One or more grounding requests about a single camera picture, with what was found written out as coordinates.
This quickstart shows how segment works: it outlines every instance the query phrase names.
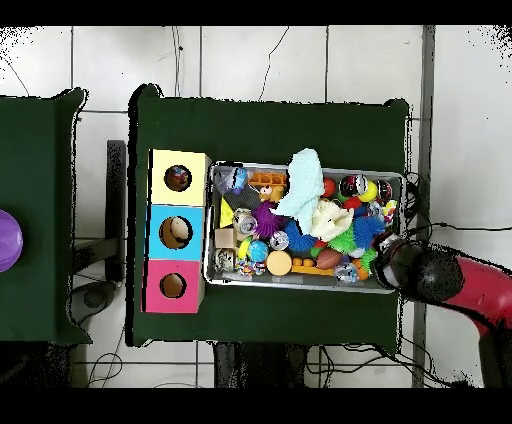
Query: cable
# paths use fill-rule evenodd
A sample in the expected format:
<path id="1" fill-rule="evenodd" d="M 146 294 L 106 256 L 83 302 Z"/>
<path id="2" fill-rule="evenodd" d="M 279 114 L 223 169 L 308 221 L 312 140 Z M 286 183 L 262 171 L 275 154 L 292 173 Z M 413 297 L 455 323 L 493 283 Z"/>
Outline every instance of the cable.
<path id="1" fill-rule="evenodd" d="M 267 84 L 267 76 L 268 76 L 268 71 L 270 71 L 270 56 L 272 56 L 272 53 L 274 53 L 276 51 L 276 49 L 279 47 L 279 44 L 281 44 L 281 41 L 283 41 L 283 38 L 284 36 L 286 35 L 286 33 L 288 32 L 288 30 L 290 29 L 290 26 L 288 25 L 286 27 L 286 30 L 284 31 L 283 35 L 281 36 L 281 38 L 279 39 L 278 43 L 276 44 L 276 46 L 272 49 L 272 51 L 268 54 L 268 68 L 267 68 L 267 72 L 265 74 L 265 80 L 263 81 L 263 87 L 261 89 L 261 94 L 260 94 L 260 97 L 258 97 L 258 101 L 261 100 L 261 97 L 263 96 L 263 92 L 265 91 L 265 85 Z"/>

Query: green table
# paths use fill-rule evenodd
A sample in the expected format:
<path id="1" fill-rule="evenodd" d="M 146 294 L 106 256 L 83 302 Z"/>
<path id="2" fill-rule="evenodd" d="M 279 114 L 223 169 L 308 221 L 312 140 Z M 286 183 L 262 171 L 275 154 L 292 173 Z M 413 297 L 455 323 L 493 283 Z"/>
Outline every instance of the green table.
<path id="1" fill-rule="evenodd" d="M 204 152 L 212 161 L 286 164 L 305 147 L 323 167 L 402 173 L 408 105 L 241 103 L 161 98 L 154 85 L 130 101 L 128 334 L 146 339 L 272 341 L 304 344 L 376 343 L 396 349 L 398 296 L 207 287 L 198 314 L 140 311 L 148 149 Z"/>

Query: blue box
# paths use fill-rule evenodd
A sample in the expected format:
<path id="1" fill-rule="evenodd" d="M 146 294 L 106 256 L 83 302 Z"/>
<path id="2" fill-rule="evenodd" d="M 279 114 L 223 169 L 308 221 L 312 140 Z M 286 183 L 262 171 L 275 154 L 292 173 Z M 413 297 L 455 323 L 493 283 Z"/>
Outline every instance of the blue box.
<path id="1" fill-rule="evenodd" d="M 180 249 L 169 249 L 160 240 L 162 222 L 169 217 L 181 217 L 192 227 L 192 238 Z M 149 258 L 200 261 L 203 257 L 204 208 L 193 206 L 151 205 Z"/>

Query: yellow ball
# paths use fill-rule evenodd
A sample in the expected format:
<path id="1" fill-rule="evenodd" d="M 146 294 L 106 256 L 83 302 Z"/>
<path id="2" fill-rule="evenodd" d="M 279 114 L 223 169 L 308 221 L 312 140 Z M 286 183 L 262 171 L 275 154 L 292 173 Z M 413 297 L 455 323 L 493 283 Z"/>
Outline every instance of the yellow ball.
<path id="1" fill-rule="evenodd" d="M 377 185 L 373 181 L 368 181 L 368 189 L 365 191 L 364 194 L 361 194 L 361 196 L 358 197 L 361 202 L 368 203 L 374 200 L 377 197 L 377 194 Z"/>

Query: round hole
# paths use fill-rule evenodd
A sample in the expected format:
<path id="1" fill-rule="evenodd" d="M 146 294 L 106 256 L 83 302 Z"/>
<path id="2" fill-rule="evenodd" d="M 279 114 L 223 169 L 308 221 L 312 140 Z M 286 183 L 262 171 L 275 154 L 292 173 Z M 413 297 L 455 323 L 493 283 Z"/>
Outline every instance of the round hole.
<path id="1" fill-rule="evenodd" d="M 183 249 L 192 239 L 192 226 L 186 218 L 171 216 L 160 225 L 159 236 L 165 247 Z"/>
<path id="2" fill-rule="evenodd" d="M 187 282 L 178 273 L 167 274 L 160 280 L 160 291 L 165 297 L 179 299 L 187 289 Z"/>
<path id="3" fill-rule="evenodd" d="M 192 174 L 183 165 L 173 165 L 165 171 L 165 185 L 172 191 L 185 191 L 192 183 Z"/>

